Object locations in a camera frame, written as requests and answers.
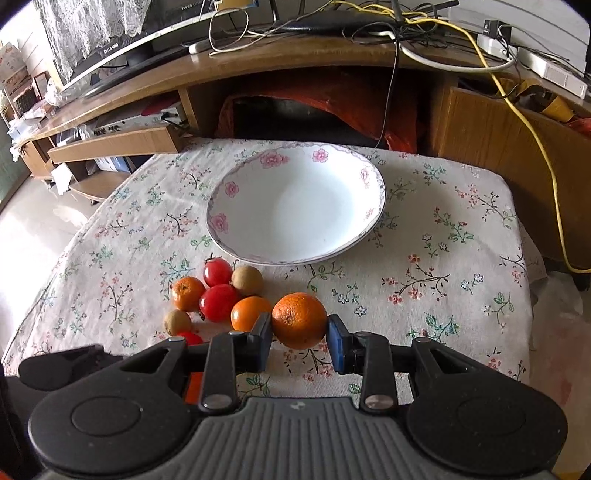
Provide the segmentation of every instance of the floral tablecloth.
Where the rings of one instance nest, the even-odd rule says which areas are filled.
[[[280,145],[286,144],[195,140],[181,154],[150,159],[63,252],[6,352],[7,371],[40,353],[101,343],[132,354],[166,338],[162,318],[171,309],[172,283],[200,277],[210,257],[239,264],[207,234],[210,192],[237,162]],[[504,181],[439,158],[355,150],[384,177],[384,214],[367,238],[330,261],[262,268],[265,296],[276,301],[308,291],[350,331],[370,330],[402,345],[428,336],[527,381],[528,266]],[[205,339],[230,328],[193,319]],[[404,375],[397,380],[401,401],[411,401]],[[243,374],[238,384],[249,395],[355,399],[361,378],[336,375],[324,342],[294,351],[275,341],[267,371]]]

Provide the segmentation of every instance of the metal screw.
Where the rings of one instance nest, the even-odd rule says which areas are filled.
[[[215,393],[203,399],[203,406],[209,410],[223,410],[232,405],[232,399],[224,394]]]
[[[365,406],[372,410],[388,410],[394,405],[394,399],[389,395],[370,395],[365,399]]]

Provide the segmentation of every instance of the floor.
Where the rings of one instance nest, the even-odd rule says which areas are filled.
[[[57,258],[96,207],[29,178],[0,213],[0,356]]]

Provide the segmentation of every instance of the white plate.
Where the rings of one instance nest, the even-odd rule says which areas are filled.
[[[300,265],[359,242],[384,204],[384,180],[367,158],[335,145],[292,143],[222,179],[207,206],[207,229],[240,260]]]

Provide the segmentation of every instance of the desk drawer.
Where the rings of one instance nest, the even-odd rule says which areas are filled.
[[[53,163],[65,163],[98,157],[179,153],[182,149],[183,141],[174,127],[162,125],[80,140],[47,153]]]

